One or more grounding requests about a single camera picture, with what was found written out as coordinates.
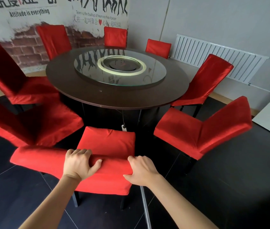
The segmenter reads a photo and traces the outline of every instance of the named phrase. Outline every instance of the round table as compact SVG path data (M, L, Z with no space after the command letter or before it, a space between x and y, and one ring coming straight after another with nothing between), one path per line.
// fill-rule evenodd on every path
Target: round table
M91 53L91 61L88 62L90 72L93 72L98 66L94 55L103 53L103 56L104 54L106 56L115 52L117 54L118 50L120 54L139 53L153 58L155 63L161 63L165 68L165 77L156 83L142 86L119 86L93 80L75 68L76 58L81 54L84 56L85 53L94 52L95 54ZM142 110L169 104L181 97L189 86L186 73L167 59L135 49L122 50L104 46L79 48L61 54L49 62L46 75L59 92L72 99L97 107L118 110Z

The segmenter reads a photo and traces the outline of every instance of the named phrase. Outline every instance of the brick wall graphic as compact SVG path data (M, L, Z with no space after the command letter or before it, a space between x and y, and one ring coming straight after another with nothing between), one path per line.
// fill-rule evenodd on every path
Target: brick wall graphic
M29 30L16 33L11 42L0 42L20 68L45 65L49 62L35 27L31 26ZM65 29L73 49L104 45L104 38L96 38L89 32L76 31L72 27L65 27Z

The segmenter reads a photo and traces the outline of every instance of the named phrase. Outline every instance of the dark tiled floor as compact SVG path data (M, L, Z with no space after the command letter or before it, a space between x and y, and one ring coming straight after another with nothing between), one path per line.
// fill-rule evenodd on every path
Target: dark tiled floor
M122 111L82 105L62 97L65 104L83 116L85 125L121 130ZM0 103L16 113L5 97ZM205 120L224 106L208 98L197 118ZM270 227L270 132L254 124L251 131L216 147L199 160L188 175L183 168L189 158L153 136L153 130L169 106L144 110L136 133L136 155L150 157L158 171L219 228ZM185 107L192 115L195 107ZM136 129L139 111L124 111L128 131ZM84 129L56 147L76 148ZM23 167L9 158L15 147L0 138L0 228L17 228L55 187L58 180ZM150 190L145 189L153 228L177 228ZM120 196L81 193L81 205L68 203L59 228L146 228L138 186L132 186L126 209L120 211Z

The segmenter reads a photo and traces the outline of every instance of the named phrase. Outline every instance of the table center ring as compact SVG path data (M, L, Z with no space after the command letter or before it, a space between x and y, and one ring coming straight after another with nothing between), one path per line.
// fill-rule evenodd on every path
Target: table center ring
M109 62L109 64L105 64L105 61L107 60L111 60L111 62ZM128 66L131 67L130 70L118 70L118 69L115 69L112 67L112 62L114 60L121 60L124 61L123 64L120 64L121 66L126 66L126 69ZM133 64L127 64L125 63L125 60L126 61L130 61L132 62ZM107 73L110 73L110 74L113 74L113 75L121 75L121 76L134 76L134 75L139 75L139 74L142 74L145 72L145 70L147 69L147 66L146 64L141 61L141 60L138 60L136 58L133 58L133 57L129 57L129 56L117 56L117 55L109 55L109 56L104 56L104 57L101 57L100 59L98 59L98 67L107 72Z

